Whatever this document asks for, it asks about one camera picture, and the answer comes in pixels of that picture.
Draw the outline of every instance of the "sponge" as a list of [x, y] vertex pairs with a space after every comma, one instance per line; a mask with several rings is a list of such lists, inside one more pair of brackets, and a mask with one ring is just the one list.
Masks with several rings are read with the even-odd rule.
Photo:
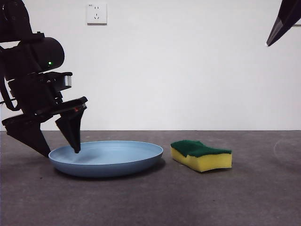
[[193, 170], [231, 168], [232, 151], [212, 148], [200, 141], [181, 140], [171, 144], [172, 158]]

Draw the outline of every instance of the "blue plate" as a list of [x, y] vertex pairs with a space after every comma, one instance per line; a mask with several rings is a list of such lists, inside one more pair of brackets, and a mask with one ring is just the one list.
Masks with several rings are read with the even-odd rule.
[[78, 177], [104, 178], [137, 173], [154, 165], [163, 148], [139, 141], [95, 141], [81, 143], [81, 151], [71, 146], [49, 153], [49, 159], [59, 171]]

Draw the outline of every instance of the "white wall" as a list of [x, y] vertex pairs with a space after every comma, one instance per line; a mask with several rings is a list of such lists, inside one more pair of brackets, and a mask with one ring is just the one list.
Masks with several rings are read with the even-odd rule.
[[64, 100], [88, 98], [82, 130], [301, 129], [301, 28], [265, 47], [281, 0], [107, 0], [108, 26], [86, 25], [95, 1], [24, 2], [64, 47]]

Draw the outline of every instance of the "yellow sponge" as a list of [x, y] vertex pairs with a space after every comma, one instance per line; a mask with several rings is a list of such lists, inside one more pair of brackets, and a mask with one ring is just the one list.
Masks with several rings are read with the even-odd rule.
[[204, 172], [232, 167], [231, 150], [210, 148], [199, 141], [189, 140], [174, 142], [171, 146], [172, 158], [193, 170]]

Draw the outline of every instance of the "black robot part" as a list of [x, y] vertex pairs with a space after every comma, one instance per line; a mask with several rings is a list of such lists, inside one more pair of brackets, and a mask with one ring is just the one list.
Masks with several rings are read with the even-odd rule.
[[[80, 121], [87, 99], [63, 102], [60, 91], [71, 87], [71, 72], [47, 72], [64, 62], [61, 44], [43, 33], [32, 33], [28, 12], [21, 0], [0, 0], [0, 42], [19, 41], [13, 48], [0, 47], [0, 91], [7, 108], [23, 114], [2, 121], [7, 134], [48, 157], [50, 149], [41, 123], [60, 114], [56, 124], [80, 151]], [[11, 89], [10, 99], [5, 80]]]
[[301, 0], [282, 0], [267, 45], [278, 41], [301, 18]]

